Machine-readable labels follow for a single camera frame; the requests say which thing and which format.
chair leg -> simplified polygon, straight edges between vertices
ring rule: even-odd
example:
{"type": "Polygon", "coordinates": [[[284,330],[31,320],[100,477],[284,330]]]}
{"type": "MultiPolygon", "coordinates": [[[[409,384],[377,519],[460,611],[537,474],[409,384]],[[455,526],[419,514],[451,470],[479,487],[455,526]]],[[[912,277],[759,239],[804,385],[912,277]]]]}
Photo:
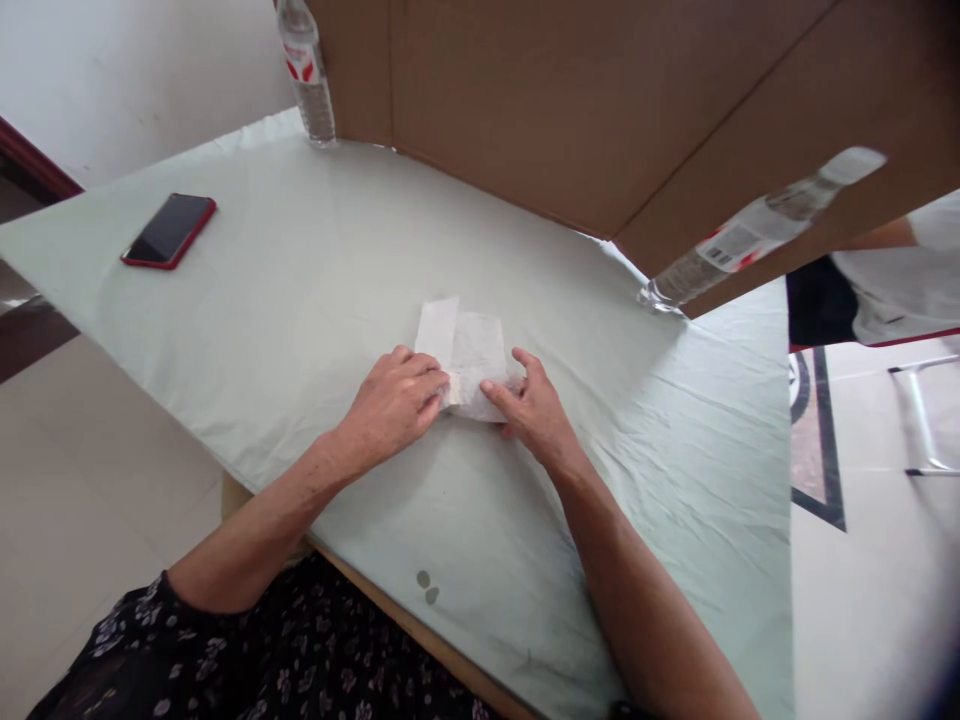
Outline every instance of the chair leg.
{"type": "Polygon", "coordinates": [[[937,459],[936,441],[933,437],[933,429],[930,427],[930,421],[927,418],[926,403],[923,399],[923,392],[920,389],[920,371],[936,365],[947,365],[960,360],[960,355],[948,355],[934,360],[924,360],[923,362],[910,363],[909,365],[900,365],[898,367],[887,368],[887,372],[904,373],[907,377],[907,387],[910,392],[910,399],[913,405],[913,413],[917,419],[917,429],[920,432],[920,442],[923,445],[923,452],[928,467],[909,468],[906,473],[909,477],[919,476],[951,476],[960,477],[960,468],[953,468],[937,459]]]}

white tablecloth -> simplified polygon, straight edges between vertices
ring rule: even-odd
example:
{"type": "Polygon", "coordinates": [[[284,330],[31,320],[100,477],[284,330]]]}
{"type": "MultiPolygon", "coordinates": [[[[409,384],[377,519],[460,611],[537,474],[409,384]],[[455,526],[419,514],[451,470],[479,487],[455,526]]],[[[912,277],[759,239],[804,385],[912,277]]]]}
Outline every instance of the white tablecloth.
{"type": "MultiPolygon", "coordinates": [[[[595,242],[389,149],[317,152],[301,133],[293,111],[267,118],[0,227],[0,255],[255,491],[413,344],[424,300],[500,316],[761,713],[792,717],[782,282],[694,323],[652,317],[595,242]],[[121,264],[170,192],[220,210],[176,271],[121,264]]],[[[556,494],[489,426],[442,419],[313,531],[545,715],[625,697],[556,494]]]]}

tissue paper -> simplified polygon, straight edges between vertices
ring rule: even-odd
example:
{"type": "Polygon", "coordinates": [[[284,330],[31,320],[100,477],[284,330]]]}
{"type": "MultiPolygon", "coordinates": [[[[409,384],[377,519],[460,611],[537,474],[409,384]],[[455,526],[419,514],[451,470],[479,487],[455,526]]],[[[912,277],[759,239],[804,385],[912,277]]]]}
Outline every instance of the tissue paper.
{"type": "Polygon", "coordinates": [[[512,384],[507,376],[500,318],[459,312],[460,298],[425,302],[420,310],[416,352],[433,355],[450,375],[443,407],[481,422],[506,422],[480,390],[484,379],[512,384]]]}

smartphone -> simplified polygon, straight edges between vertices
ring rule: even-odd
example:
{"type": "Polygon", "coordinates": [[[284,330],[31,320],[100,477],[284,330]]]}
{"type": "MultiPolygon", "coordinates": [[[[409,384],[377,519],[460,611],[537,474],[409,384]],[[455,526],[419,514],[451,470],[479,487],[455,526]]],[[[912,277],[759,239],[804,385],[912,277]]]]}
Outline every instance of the smartphone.
{"type": "Polygon", "coordinates": [[[127,265],[173,270],[216,209],[213,198],[173,193],[120,259],[127,265]]]}

cardboard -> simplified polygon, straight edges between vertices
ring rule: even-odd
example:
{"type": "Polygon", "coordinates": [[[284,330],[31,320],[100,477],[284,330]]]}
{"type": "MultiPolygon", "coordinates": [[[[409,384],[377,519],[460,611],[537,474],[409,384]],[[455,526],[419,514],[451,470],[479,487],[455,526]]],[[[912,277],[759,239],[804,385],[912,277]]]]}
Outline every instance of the cardboard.
{"type": "Polygon", "coordinates": [[[615,239],[648,275],[845,147],[890,155],[822,228],[691,315],[960,186],[960,65],[937,50],[960,46],[956,23],[936,21],[948,3],[308,5],[341,137],[615,239]]]}

